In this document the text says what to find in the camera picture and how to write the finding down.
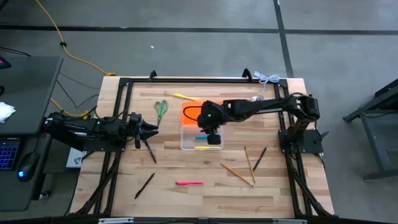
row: black pen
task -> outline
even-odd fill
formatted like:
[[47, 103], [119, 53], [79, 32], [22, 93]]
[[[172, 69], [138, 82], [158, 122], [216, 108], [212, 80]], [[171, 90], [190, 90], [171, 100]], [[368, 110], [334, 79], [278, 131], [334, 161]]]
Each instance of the black pen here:
[[266, 153], [267, 148], [265, 147], [264, 150], [262, 151], [259, 160], [257, 160], [256, 165], [254, 165], [253, 170], [256, 170], [257, 166], [259, 165], [261, 158], [263, 157], [264, 153]]
[[148, 151], [149, 151], [149, 153], [150, 153], [150, 156], [152, 156], [152, 159], [154, 160], [154, 162], [157, 163], [157, 162], [156, 162], [155, 155], [154, 155], [154, 153], [152, 152], [152, 149], [150, 148], [148, 142], [145, 140], [144, 143], [145, 143], [145, 145], [146, 145], [147, 148], [148, 148]]
[[152, 178], [155, 176], [155, 173], [153, 173], [149, 179], [147, 180], [147, 182], [144, 183], [144, 186], [141, 187], [141, 189], [137, 192], [136, 196], [134, 197], [134, 199], [137, 199], [138, 196], [141, 194], [141, 192], [145, 189], [145, 187], [148, 185], [149, 181], [152, 180]]

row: yellow marker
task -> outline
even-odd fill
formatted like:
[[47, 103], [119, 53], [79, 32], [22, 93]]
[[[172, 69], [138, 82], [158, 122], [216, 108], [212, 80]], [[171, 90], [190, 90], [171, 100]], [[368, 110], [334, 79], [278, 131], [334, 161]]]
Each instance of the yellow marker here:
[[201, 150], [205, 150], [205, 149], [221, 149], [221, 147], [217, 147], [217, 146], [195, 146], [194, 149], [201, 149]]
[[184, 96], [184, 95], [182, 95], [182, 94], [179, 94], [179, 93], [174, 93], [174, 96], [176, 96], [176, 97], [180, 97], [180, 98], [184, 98], [184, 99], [187, 99], [187, 100], [193, 100], [193, 101], [197, 101], [197, 99], [195, 99], [195, 98], [192, 98], [192, 97], [187, 97], [187, 96]]

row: clear plastic container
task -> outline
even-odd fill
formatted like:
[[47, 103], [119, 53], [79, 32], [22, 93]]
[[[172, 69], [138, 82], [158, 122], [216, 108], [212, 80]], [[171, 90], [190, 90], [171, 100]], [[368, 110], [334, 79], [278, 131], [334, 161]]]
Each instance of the clear plastic container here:
[[181, 125], [181, 149], [183, 150], [220, 150], [224, 147], [223, 128], [218, 128], [221, 144], [210, 145], [207, 143], [207, 134], [200, 132], [197, 125]]

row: computer mouse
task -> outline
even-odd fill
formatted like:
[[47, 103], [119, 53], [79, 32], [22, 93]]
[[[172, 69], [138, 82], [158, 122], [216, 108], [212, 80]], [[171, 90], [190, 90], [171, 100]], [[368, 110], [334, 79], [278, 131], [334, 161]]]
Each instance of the computer mouse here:
[[28, 181], [34, 176], [39, 157], [36, 152], [24, 155], [17, 168], [17, 177], [20, 181]]

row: orange object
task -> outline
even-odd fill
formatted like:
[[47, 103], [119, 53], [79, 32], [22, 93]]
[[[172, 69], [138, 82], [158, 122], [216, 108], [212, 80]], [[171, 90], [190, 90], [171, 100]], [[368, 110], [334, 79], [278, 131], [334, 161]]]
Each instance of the orange object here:
[[[214, 101], [215, 103], [221, 105], [223, 104], [222, 102], [219, 101]], [[182, 109], [181, 109], [181, 125], [198, 125], [198, 123], [192, 119], [187, 118], [187, 116], [189, 116], [190, 118], [193, 119], [198, 119], [198, 116], [200, 114], [200, 110], [201, 110], [201, 105], [204, 103], [204, 101], [193, 101], [193, 102], [184, 102], [182, 103]], [[189, 106], [196, 106], [196, 107], [192, 107], [192, 108], [188, 108], [185, 110], [185, 114], [187, 116], [184, 115], [183, 111], [186, 107]]]

